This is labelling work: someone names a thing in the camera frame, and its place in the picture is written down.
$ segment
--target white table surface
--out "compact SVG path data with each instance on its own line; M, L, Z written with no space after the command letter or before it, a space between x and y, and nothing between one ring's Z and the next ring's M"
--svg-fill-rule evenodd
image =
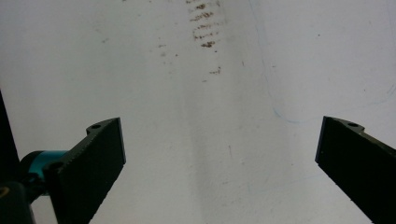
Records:
M0 88L20 158L121 118L91 223L368 224L314 158L324 115L396 147L396 2L3 0Z

